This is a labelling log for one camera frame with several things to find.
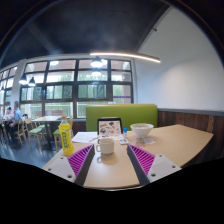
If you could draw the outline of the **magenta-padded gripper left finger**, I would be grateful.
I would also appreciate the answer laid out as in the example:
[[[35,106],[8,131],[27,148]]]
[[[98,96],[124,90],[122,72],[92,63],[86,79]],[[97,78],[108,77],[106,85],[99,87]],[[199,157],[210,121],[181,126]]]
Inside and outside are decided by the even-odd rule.
[[[93,144],[82,146],[70,156],[60,155],[45,168],[45,171],[83,186],[94,155]]]

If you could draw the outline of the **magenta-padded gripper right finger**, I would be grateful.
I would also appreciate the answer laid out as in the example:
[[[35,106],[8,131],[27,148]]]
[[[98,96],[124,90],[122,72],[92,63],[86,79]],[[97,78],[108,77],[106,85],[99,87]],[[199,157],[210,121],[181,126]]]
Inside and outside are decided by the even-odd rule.
[[[180,170],[180,167],[165,155],[153,155],[131,144],[127,146],[127,154],[142,186]]]

